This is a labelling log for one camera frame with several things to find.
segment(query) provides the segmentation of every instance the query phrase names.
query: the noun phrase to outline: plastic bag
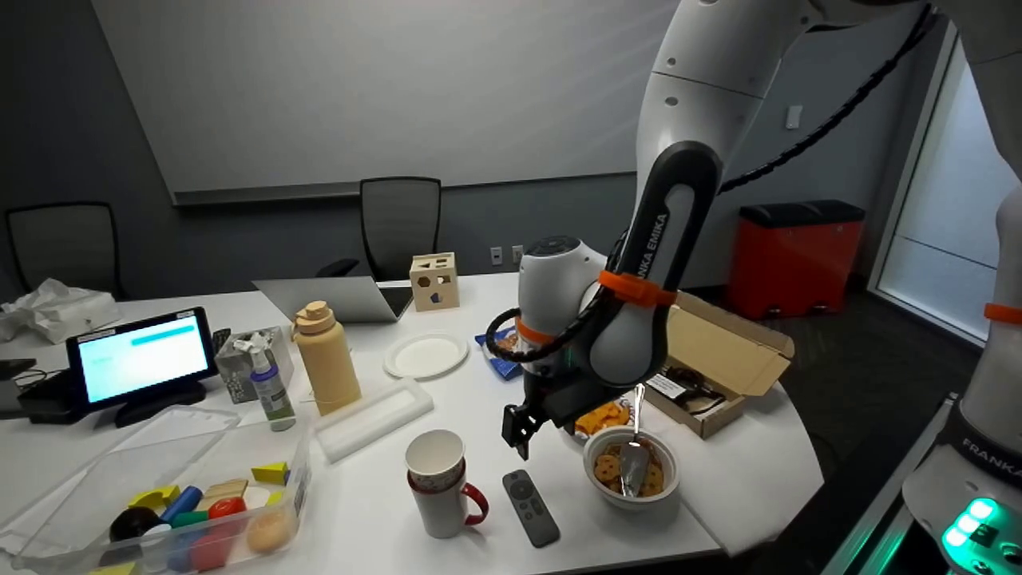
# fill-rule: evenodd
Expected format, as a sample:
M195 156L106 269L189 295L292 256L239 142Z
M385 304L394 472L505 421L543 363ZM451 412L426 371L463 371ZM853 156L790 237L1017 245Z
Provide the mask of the plastic bag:
M69 334L111 326L115 318L117 306L110 290L68 288L48 277L3 309L0 341L39 332L44 341L56 346Z

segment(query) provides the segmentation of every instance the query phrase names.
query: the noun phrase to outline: gray wall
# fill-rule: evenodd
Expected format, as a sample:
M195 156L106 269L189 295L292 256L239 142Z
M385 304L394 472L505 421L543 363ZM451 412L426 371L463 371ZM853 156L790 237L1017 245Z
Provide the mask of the gray wall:
M777 80L730 171L777 156L830 113L902 43L912 10L853 32L804 38ZM0 208L106 196L122 224L130 295L229 290L265 273L311 273L330 258L360 256L357 203L173 208L128 93L85 0L6 0L0 7ZM830 140L723 196L707 224L688 283L727 277L737 203L846 196L875 203L887 140L904 111L912 60L894 72ZM804 127L785 130L790 101ZM633 176L451 189L440 245L463 271L488 269L488 245L549 234L611 250L633 209ZM0 290L14 292L10 250Z

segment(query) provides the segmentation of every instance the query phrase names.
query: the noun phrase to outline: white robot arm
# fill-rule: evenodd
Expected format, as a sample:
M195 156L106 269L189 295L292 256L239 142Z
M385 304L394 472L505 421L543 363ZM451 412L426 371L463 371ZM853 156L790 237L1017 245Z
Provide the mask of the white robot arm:
M660 368L680 271L783 54L810 26L857 26L894 2L904 0L680 0L641 99L639 191L623 245L608 260L574 238L526 250L519 309L488 329L516 317L526 348L507 355L493 346L526 363L525 406L505 408L512 448L526 457L543 421L568 424ZM1022 178L1022 0L931 7L958 26L996 147ZM912 517L946 543L951 566L986 553L955 525L971 501L1003 505L1022 540L1022 191L1007 196L996 226L1001 271L980 368L946 445L904 486Z

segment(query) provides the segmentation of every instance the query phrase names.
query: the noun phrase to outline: mug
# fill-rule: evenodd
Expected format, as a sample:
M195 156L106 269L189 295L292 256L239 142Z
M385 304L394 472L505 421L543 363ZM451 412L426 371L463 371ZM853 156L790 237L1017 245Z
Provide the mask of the mug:
M451 540L463 525L484 519L488 501L465 483L465 457L452 430L433 426L419 434L407 449L407 465L426 534Z

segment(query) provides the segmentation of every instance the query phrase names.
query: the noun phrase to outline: plastic bottle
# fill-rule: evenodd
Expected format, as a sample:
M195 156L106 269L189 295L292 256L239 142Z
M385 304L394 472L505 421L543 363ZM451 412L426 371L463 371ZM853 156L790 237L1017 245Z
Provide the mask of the plastic bottle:
M327 299L311 299L296 313L294 346L308 363L319 416L330 416L360 396L345 329Z
M265 348L253 348L253 386L265 408L269 426L285 430L294 424L294 408L281 382L279 368L265 356Z

